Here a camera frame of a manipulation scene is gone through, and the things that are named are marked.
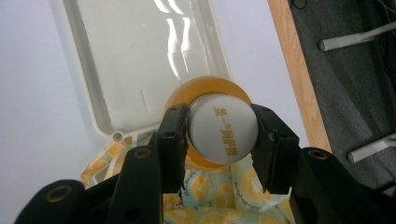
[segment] white table surface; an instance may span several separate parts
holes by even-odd
[[[267,2],[213,0],[233,80],[308,146]],[[0,223],[58,179],[79,179],[107,140],[93,128],[61,1],[1,1]]]

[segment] wooden board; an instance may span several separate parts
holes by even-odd
[[[311,147],[332,152],[287,0],[268,0]]]

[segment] gray fabric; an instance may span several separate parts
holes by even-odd
[[[297,6],[304,0],[296,0]],[[395,132],[396,94],[377,40],[321,52],[320,39],[382,25],[375,0],[308,0],[292,10],[333,154],[363,185],[379,188],[396,177],[396,150],[351,164],[347,153]]]

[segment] black cable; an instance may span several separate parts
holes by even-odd
[[[385,73],[390,78],[390,82],[396,90],[396,70],[392,70],[391,66],[389,66],[389,42],[392,40],[396,42],[396,38],[393,35],[384,33],[379,37],[378,44]]]
[[[306,8],[306,5],[308,4],[308,0],[305,0],[304,5],[302,7],[297,7],[297,5],[295,4],[295,1],[296,0],[291,0],[289,9],[291,9],[292,7],[295,7],[297,9],[303,10],[304,8]]]

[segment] clear plastic container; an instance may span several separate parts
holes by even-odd
[[[116,142],[158,128],[172,92],[231,78],[210,0],[64,0],[96,130]]]

